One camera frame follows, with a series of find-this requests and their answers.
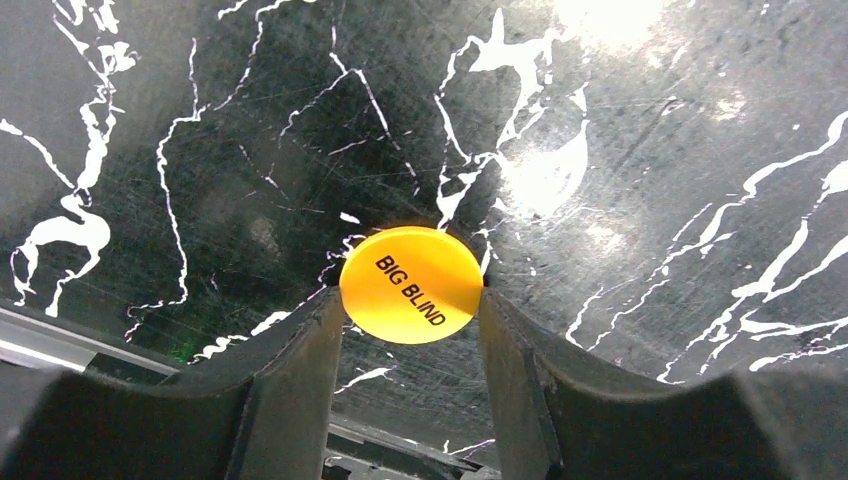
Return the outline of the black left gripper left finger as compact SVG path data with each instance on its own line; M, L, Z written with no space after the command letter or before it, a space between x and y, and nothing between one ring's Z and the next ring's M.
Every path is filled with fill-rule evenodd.
M5 479L317 479L344 312L329 288L162 383L1 369Z

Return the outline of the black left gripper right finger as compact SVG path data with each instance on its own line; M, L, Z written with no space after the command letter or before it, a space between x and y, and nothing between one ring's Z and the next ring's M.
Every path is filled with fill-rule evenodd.
M847 379L629 372L486 290L480 344L506 479L843 479Z

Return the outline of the yellow dealer button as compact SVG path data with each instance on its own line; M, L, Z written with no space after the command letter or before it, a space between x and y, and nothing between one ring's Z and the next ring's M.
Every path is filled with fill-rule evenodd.
M440 341L478 311L484 278L469 248L427 227L404 226L366 238L339 278L350 319L380 340L405 345Z

